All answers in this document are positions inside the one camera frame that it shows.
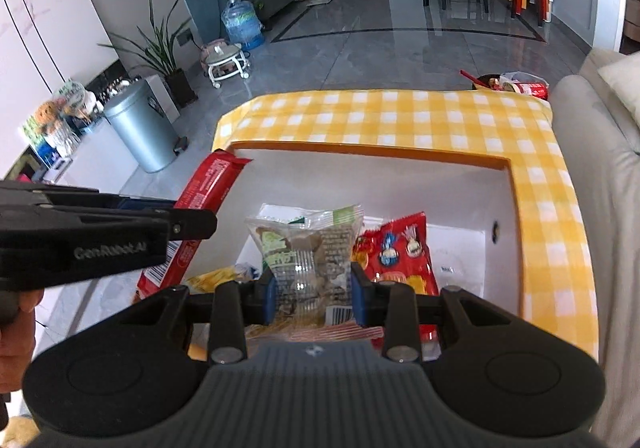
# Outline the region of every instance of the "white rolling stool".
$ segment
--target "white rolling stool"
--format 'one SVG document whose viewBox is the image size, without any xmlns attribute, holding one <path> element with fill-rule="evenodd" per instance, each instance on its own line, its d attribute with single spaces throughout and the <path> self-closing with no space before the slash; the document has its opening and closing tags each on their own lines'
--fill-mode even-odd
<svg viewBox="0 0 640 448">
<path fill-rule="evenodd" d="M 240 74 L 242 79 L 249 77 L 249 73 L 246 70 L 251 66 L 251 63 L 242 52 L 239 44 L 216 45 L 214 51 L 205 60 L 205 63 L 208 67 L 209 79 L 216 88 L 220 88 L 220 81 L 232 78 L 236 74 Z M 233 70 L 225 72 L 223 67 L 230 64 L 232 64 Z"/>
</svg>

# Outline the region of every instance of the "checkered tablecloth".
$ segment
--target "checkered tablecloth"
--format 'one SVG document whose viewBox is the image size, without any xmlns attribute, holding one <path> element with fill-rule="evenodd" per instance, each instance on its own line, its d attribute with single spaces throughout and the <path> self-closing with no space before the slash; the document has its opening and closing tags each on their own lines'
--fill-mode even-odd
<svg viewBox="0 0 640 448">
<path fill-rule="evenodd" d="M 257 97 L 224 115 L 214 148 L 300 141 L 507 158 L 520 212 L 524 318 L 597 358 L 590 254 L 551 117 L 545 101 L 489 90 L 292 92 Z"/>
</svg>

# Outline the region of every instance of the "human hand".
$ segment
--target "human hand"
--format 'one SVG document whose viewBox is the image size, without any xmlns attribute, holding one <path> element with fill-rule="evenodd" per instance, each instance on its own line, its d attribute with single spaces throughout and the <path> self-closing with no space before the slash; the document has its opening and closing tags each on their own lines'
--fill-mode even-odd
<svg viewBox="0 0 640 448">
<path fill-rule="evenodd" d="M 34 309 L 44 291 L 20 293 L 18 316 L 0 329 L 0 394 L 20 390 L 22 377 L 36 346 Z"/>
</svg>

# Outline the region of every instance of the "white pillow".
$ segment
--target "white pillow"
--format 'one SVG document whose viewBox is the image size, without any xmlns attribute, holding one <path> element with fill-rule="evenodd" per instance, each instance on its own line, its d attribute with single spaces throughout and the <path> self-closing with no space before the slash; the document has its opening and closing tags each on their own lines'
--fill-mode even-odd
<svg viewBox="0 0 640 448">
<path fill-rule="evenodd" d="M 640 52 L 603 66 L 598 74 L 620 98 L 640 126 Z"/>
</svg>

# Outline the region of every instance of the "beige sofa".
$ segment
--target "beige sofa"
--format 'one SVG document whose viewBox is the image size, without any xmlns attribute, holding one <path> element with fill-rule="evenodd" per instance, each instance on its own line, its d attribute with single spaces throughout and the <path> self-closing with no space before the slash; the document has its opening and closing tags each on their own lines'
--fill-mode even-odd
<svg viewBox="0 0 640 448">
<path fill-rule="evenodd" d="M 607 395 L 593 433 L 612 448 L 640 438 L 640 130 L 597 72 L 622 58 L 592 51 L 550 96 L 595 278 Z"/>
</svg>

